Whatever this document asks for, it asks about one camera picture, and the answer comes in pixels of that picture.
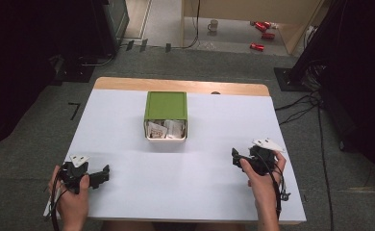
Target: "cardboard box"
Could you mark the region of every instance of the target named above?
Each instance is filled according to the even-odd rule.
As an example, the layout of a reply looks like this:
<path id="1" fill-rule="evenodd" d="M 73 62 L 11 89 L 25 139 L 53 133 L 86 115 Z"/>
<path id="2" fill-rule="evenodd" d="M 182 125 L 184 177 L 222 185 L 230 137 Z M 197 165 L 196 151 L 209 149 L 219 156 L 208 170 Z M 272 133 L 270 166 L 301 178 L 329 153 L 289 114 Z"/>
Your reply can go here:
<path id="1" fill-rule="evenodd" d="M 143 127 L 149 141 L 184 141 L 188 136 L 187 94 L 148 91 Z"/>

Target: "green box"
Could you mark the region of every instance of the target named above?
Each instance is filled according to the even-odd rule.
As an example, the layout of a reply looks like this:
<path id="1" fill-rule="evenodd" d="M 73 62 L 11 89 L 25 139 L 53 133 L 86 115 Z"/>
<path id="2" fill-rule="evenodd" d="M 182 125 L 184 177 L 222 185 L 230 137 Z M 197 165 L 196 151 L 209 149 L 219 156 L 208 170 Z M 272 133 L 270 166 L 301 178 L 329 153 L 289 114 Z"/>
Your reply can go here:
<path id="1" fill-rule="evenodd" d="M 188 136 L 188 103 L 187 93 L 180 91 L 148 91 L 146 97 L 144 130 L 149 141 L 184 141 Z M 181 138 L 150 138 L 148 136 L 148 121 L 183 124 L 185 129 Z"/>

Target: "black stand base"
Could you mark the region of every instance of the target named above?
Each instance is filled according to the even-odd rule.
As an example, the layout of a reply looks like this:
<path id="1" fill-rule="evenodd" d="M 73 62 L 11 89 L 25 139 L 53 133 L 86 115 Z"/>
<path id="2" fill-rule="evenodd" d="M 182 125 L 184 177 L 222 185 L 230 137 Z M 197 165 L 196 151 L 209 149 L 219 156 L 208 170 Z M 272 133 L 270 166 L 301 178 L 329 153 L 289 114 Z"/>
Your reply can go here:
<path id="1" fill-rule="evenodd" d="M 88 83 L 93 71 L 93 65 L 64 61 L 51 85 L 60 86 L 63 82 Z"/>
<path id="2" fill-rule="evenodd" d="M 301 82 L 291 82 L 288 77 L 290 71 L 290 68 L 274 67 L 275 77 L 277 78 L 281 91 L 311 91 L 303 86 Z"/>

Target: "floor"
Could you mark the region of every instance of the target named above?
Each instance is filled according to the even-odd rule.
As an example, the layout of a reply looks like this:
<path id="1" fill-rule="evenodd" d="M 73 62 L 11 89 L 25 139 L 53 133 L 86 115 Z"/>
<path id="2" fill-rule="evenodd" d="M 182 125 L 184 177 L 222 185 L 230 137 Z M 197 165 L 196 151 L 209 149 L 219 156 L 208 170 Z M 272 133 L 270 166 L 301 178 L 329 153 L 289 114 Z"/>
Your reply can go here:
<path id="1" fill-rule="evenodd" d="M 181 1 L 127 0 L 127 6 L 130 24 L 125 42 L 134 40 L 136 44 L 141 44 L 143 39 L 147 39 L 148 46 L 166 47 L 170 43 L 172 47 L 180 47 L 191 45 L 196 37 L 196 18 L 185 17 L 184 44 L 181 44 Z M 215 33 L 208 30 L 210 21 L 209 18 L 199 18 L 198 40 L 190 49 L 294 57 L 302 54 L 302 41 L 290 55 L 276 29 L 267 31 L 275 34 L 275 39 L 265 40 L 261 39 L 262 33 L 251 26 L 249 21 L 218 19 Z M 250 49 L 252 42 L 264 45 L 264 50 Z"/>

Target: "person's left hand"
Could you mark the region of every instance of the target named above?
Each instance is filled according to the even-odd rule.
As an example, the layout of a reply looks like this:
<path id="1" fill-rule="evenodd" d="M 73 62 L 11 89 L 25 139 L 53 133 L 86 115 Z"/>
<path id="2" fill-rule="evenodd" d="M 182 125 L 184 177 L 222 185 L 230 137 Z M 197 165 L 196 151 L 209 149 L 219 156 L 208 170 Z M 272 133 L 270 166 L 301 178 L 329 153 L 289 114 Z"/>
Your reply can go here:
<path id="1" fill-rule="evenodd" d="M 55 166 L 52 179 L 49 181 L 49 192 L 52 193 L 53 183 L 59 171 Z M 80 192 L 65 192 L 66 187 L 58 181 L 56 189 L 61 188 L 62 197 L 59 199 L 57 210 L 62 218 L 63 230 L 82 230 L 88 216 L 88 186 L 89 176 L 85 175 L 80 181 Z"/>

